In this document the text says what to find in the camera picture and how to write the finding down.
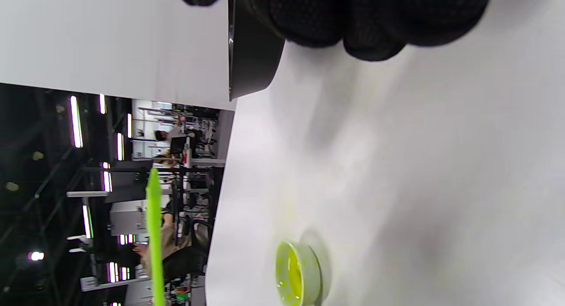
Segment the person's right hand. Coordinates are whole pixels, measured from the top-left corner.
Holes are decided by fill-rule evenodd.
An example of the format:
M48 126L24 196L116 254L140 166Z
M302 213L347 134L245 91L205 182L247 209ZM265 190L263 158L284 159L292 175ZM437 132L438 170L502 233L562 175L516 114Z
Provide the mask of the person's right hand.
M274 62L286 41L305 48L341 42L347 54L383 62L405 46L434 48L468 34L490 0L234 0L263 32L234 33L233 59Z

